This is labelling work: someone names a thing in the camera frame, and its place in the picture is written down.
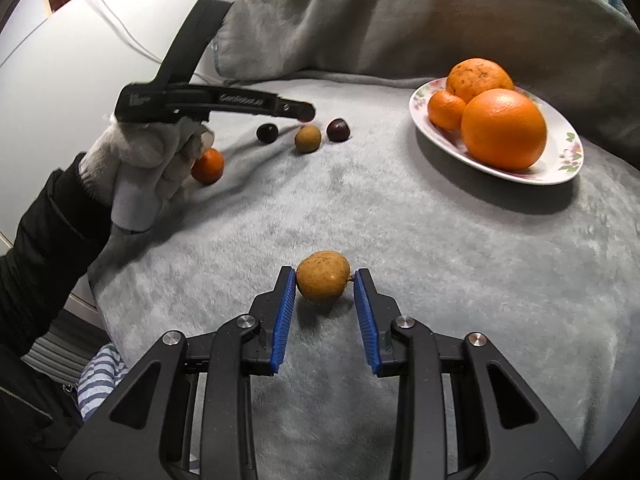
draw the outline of white glove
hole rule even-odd
[[[151,170],[169,161],[156,185],[156,195],[171,198],[213,140],[211,130],[187,117],[175,124],[119,123],[112,117],[111,125],[80,161],[80,178],[100,202],[112,205],[121,163]]]

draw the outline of small brown fruit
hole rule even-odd
[[[309,301],[337,300],[349,281],[347,258],[335,251],[320,251],[302,260],[296,270],[298,290]]]
[[[296,138],[294,139],[296,148],[300,153],[314,152],[320,147],[321,141],[322,134],[320,133],[320,130],[312,124],[302,126],[302,128],[300,128],[296,133]]]

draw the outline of dark cherry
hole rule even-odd
[[[255,134],[260,142],[271,144],[278,138],[278,127],[272,123],[261,124]]]
[[[326,128],[326,136],[333,142],[344,142],[350,135],[349,125],[344,119],[334,119]]]

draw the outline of small orange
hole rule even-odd
[[[465,103],[494,88],[513,90],[513,81],[500,65],[481,57],[458,63],[447,77],[447,90]]]
[[[191,176],[201,184],[217,182],[225,170],[225,159],[218,150],[209,148],[191,168]]]
[[[531,99],[512,90],[488,90],[472,99],[460,129],[469,155],[499,170],[528,168],[546,145],[542,113]]]
[[[446,90],[440,90],[431,96],[427,103],[429,120],[446,130],[459,130],[462,112],[466,103]]]

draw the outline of floral plate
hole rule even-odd
[[[422,85],[409,100],[409,111],[415,125],[436,146],[476,170],[522,184],[550,186],[571,180],[578,174],[584,161],[582,143],[578,134],[560,112],[521,88],[515,90],[535,102],[545,118],[547,130],[545,151],[535,164],[524,171],[496,170],[473,159],[466,152],[459,131],[443,130],[429,120],[427,103],[438,90],[444,90],[446,81],[447,78],[443,77]]]

